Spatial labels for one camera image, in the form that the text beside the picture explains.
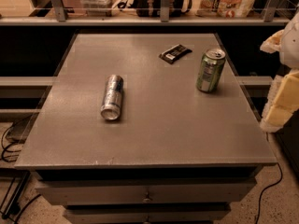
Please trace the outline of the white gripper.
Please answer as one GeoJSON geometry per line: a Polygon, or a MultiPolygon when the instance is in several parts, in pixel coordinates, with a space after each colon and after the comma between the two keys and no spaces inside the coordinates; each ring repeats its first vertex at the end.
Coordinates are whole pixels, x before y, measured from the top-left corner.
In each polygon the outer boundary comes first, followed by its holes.
{"type": "MultiPolygon", "coordinates": [[[[280,62],[291,69],[299,69],[299,13],[284,30],[269,36],[260,46],[266,53],[279,51],[280,62]]],[[[291,70],[284,77],[276,75],[263,108],[260,127],[264,132],[275,133],[299,109],[299,70],[291,70]]]]}

